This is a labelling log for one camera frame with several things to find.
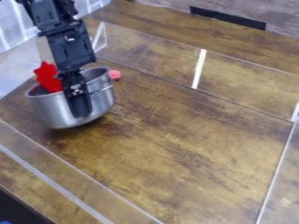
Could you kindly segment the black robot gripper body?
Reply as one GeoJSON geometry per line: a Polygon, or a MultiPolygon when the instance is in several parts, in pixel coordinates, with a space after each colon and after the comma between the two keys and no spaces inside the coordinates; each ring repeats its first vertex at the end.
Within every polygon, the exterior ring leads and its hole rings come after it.
{"type": "Polygon", "coordinates": [[[39,22],[39,36],[46,37],[60,72],[71,73],[96,61],[83,20],[39,22]]]}

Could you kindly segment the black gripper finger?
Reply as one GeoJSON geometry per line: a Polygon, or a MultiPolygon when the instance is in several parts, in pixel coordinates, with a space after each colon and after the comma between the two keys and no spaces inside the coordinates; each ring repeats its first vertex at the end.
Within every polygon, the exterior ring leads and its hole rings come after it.
{"type": "Polygon", "coordinates": [[[75,118],[88,116],[92,112],[88,85],[79,71],[59,73],[62,90],[75,118]]]}

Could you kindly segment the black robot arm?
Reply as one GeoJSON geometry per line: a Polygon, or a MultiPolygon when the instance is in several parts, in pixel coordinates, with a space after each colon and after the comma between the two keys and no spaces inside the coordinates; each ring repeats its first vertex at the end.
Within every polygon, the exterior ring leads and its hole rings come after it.
{"type": "Polygon", "coordinates": [[[24,8],[46,37],[59,70],[62,90],[75,118],[91,114],[92,104],[86,78],[80,69],[96,61],[90,33],[79,14],[75,0],[15,0],[24,8]]]}

